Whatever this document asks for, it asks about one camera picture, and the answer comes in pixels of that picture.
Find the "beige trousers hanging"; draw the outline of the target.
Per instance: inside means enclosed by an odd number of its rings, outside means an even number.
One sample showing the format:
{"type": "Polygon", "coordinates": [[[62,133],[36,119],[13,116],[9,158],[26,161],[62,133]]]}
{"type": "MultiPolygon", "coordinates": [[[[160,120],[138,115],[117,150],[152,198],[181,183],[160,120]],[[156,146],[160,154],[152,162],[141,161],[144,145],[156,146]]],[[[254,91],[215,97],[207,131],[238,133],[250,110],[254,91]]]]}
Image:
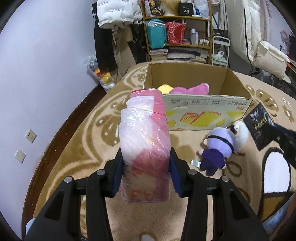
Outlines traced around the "beige trousers hanging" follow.
{"type": "Polygon", "coordinates": [[[128,42],[132,41],[132,30],[130,26],[124,29],[118,28],[113,33],[113,54],[117,68],[111,71],[111,75],[115,83],[118,83],[119,80],[121,80],[129,68],[136,65],[134,56],[128,45],[128,42]]]}

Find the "yellow plush toy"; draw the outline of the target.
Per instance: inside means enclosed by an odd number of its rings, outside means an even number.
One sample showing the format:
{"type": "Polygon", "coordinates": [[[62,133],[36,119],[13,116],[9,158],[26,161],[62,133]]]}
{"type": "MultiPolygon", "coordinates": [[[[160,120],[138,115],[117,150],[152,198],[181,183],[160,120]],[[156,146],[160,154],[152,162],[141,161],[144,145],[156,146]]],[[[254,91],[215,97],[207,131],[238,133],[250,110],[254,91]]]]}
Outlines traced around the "yellow plush toy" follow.
{"type": "Polygon", "coordinates": [[[174,88],[171,87],[168,84],[163,84],[161,86],[158,87],[158,90],[162,93],[162,94],[169,94],[170,91],[172,91],[174,88]]]}

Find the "white fluffy pompom toy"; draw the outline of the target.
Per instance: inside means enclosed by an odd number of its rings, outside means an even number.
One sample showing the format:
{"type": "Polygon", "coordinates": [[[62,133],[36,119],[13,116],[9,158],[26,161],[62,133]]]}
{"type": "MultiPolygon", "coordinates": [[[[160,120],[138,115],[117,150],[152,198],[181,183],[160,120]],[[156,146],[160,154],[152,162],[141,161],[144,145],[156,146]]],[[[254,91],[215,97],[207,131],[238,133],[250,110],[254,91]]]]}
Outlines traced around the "white fluffy pompom toy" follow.
{"type": "Polygon", "coordinates": [[[249,130],[244,121],[235,121],[231,126],[228,127],[236,137],[238,148],[246,143],[249,138],[249,130]]]}

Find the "teal bag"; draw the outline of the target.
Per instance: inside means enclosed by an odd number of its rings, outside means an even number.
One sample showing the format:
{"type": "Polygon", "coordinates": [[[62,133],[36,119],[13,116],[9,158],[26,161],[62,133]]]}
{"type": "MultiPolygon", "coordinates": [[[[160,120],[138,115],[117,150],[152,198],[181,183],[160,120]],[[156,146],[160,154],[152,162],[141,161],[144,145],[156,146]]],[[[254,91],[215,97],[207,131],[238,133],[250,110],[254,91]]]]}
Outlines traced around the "teal bag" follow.
{"type": "Polygon", "coordinates": [[[151,49],[162,49],[167,43],[166,24],[159,19],[145,21],[147,37],[151,49]]]}

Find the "wall socket lower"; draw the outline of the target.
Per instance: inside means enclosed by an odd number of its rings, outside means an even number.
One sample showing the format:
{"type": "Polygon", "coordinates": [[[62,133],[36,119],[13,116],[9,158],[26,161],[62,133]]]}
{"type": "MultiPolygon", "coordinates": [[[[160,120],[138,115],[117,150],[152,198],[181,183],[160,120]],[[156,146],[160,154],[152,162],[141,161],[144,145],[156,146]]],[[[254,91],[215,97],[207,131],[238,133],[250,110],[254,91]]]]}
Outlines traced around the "wall socket lower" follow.
{"type": "Polygon", "coordinates": [[[15,154],[15,159],[19,161],[21,164],[23,163],[24,159],[26,157],[26,154],[23,153],[21,150],[17,150],[15,154]]]}

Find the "pink bear plush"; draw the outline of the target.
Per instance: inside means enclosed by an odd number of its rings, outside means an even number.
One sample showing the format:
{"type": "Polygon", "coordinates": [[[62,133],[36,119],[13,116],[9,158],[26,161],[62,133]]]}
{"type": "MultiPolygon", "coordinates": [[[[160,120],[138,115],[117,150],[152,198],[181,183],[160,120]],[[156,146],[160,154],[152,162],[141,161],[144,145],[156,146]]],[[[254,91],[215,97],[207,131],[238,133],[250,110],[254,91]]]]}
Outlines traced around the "pink bear plush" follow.
{"type": "Polygon", "coordinates": [[[209,91],[210,91],[210,86],[207,83],[201,83],[189,89],[186,89],[184,87],[175,87],[169,92],[169,94],[207,95],[209,91]]]}

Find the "wooden shelf unit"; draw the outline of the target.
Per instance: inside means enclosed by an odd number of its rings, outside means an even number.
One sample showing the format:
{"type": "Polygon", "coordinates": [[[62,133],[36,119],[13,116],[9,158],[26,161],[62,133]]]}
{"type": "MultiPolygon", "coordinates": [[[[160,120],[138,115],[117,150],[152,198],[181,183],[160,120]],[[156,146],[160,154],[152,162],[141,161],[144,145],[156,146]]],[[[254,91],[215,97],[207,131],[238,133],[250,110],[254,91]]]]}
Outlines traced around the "wooden shelf unit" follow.
{"type": "Polygon", "coordinates": [[[212,6],[200,1],[140,1],[149,61],[185,60],[211,63],[212,6]]]}

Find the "white reclining chair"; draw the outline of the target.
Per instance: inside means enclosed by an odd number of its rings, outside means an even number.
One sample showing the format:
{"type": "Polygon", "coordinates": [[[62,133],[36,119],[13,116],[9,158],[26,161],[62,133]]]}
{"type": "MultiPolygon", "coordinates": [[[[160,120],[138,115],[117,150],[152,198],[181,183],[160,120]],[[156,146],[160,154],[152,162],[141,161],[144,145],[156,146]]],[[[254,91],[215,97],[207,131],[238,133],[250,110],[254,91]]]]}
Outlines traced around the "white reclining chair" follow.
{"type": "Polygon", "coordinates": [[[284,80],[288,56],[269,42],[266,1],[225,1],[228,34],[234,52],[251,65],[284,80]]]}

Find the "red patterned bag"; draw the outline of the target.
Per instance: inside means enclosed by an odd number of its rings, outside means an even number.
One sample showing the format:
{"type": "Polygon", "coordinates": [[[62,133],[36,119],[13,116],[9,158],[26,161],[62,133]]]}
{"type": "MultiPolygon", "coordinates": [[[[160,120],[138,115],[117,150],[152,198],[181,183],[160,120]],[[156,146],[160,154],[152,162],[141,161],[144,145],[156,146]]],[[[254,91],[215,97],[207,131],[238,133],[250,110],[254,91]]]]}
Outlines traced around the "red patterned bag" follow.
{"type": "Polygon", "coordinates": [[[186,25],[178,22],[166,22],[166,32],[169,44],[183,44],[186,25]]]}

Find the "purple haired plush doll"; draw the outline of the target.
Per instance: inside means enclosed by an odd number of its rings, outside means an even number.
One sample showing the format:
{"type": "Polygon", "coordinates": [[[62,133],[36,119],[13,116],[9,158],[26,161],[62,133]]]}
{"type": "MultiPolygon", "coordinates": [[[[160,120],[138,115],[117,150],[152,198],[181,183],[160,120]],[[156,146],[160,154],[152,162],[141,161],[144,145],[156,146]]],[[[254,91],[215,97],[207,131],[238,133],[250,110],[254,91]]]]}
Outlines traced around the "purple haired plush doll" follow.
{"type": "Polygon", "coordinates": [[[239,150],[237,134],[238,130],[234,126],[216,127],[211,130],[204,139],[206,149],[199,151],[202,157],[200,171],[205,171],[207,176],[213,176],[218,169],[225,169],[225,160],[239,150]]]}

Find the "white plastic bag on shelf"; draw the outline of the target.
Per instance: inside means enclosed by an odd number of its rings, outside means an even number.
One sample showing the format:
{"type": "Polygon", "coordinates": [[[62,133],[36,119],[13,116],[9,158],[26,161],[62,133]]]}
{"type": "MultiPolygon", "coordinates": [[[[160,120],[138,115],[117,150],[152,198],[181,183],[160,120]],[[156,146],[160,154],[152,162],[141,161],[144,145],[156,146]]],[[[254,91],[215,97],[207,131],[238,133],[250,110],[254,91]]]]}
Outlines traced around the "white plastic bag on shelf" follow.
{"type": "Polygon", "coordinates": [[[204,19],[209,19],[210,14],[209,14],[209,5],[207,0],[195,0],[194,1],[194,6],[195,9],[197,9],[197,13],[204,18],[204,19]]]}

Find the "cardboard box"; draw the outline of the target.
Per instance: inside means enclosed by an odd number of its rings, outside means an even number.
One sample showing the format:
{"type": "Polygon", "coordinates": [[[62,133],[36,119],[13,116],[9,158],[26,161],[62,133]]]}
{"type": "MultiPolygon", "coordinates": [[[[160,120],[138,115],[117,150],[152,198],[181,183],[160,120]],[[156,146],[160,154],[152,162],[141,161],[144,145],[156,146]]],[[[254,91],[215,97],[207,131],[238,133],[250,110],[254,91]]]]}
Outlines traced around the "cardboard box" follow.
{"type": "Polygon", "coordinates": [[[149,62],[144,88],[163,84],[190,89],[209,85],[207,95],[165,94],[166,119],[170,130],[211,130],[241,120],[253,99],[230,69],[185,61],[149,62]]]}

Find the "pink plastic roll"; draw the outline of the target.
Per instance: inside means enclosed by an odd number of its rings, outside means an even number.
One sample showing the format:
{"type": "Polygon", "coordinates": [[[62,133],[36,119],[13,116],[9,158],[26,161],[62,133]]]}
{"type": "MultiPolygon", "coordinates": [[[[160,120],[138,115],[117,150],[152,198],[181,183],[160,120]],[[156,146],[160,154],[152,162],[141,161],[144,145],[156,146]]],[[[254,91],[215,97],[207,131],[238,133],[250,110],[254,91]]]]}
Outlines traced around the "pink plastic roll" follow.
{"type": "Polygon", "coordinates": [[[135,90],[121,110],[120,149],[124,161],[121,195],[126,202],[169,199],[171,141],[163,95],[135,90]]]}

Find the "anime print bag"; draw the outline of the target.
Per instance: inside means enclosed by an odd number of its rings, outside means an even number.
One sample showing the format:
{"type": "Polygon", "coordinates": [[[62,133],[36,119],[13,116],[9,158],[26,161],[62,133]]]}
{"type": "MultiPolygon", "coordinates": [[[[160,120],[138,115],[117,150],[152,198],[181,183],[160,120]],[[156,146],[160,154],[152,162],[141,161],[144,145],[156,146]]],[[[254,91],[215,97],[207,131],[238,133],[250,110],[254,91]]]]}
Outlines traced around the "anime print bag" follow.
{"type": "Polygon", "coordinates": [[[161,3],[159,0],[144,0],[144,10],[145,15],[148,17],[163,15],[161,3]]]}

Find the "black box with 40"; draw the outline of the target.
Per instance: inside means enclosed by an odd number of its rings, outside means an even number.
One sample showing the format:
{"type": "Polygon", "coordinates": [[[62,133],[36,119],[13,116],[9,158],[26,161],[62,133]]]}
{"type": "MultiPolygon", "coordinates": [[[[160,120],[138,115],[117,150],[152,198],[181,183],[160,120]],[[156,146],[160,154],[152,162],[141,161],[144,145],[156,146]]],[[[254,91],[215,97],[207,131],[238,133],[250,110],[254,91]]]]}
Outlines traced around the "black box with 40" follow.
{"type": "Polygon", "coordinates": [[[192,3],[182,3],[178,4],[178,14],[179,16],[192,16],[193,15],[193,4],[192,3]]]}

